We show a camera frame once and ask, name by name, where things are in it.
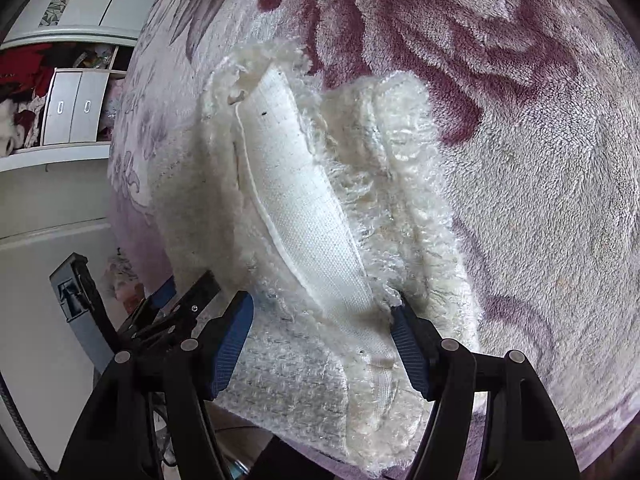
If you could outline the white fluffy knit garment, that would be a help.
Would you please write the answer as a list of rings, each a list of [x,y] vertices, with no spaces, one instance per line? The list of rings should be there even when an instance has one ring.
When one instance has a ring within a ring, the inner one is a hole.
[[[408,465],[430,409],[393,307],[472,348],[480,319],[426,85],[393,72],[326,90],[297,44],[250,44],[212,71],[149,185],[178,286],[210,271],[254,299],[221,405],[369,474]]]

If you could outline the white wardrobe cabinet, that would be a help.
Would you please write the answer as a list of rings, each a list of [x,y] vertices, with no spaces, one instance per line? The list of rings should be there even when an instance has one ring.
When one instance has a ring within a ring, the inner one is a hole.
[[[99,118],[107,84],[126,70],[155,0],[27,0],[1,43],[1,51],[20,47],[104,47],[103,68],[55,67],[44,94],[38,145],[6,156],[3,172],[29,166],[102,158]]]

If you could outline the floral purple white bed blanket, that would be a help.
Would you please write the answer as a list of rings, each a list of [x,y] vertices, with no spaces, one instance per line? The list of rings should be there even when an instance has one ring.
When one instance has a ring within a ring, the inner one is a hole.
[[[155,222],[150,163],[190,122],[219,63],[269,41],[297,44],[326,90],[393,72],[426,85],[480,308],[478,344],[464,345],[523,351],[588,467],[639,413],[639,52],[613,9],[605,0],[156,0],[108,162],[111,224],[148,289],[168,278],[179,292],[192,285],[178,286]],[[345,479],[396,478],[410,464],[369,474],[275,435]]]

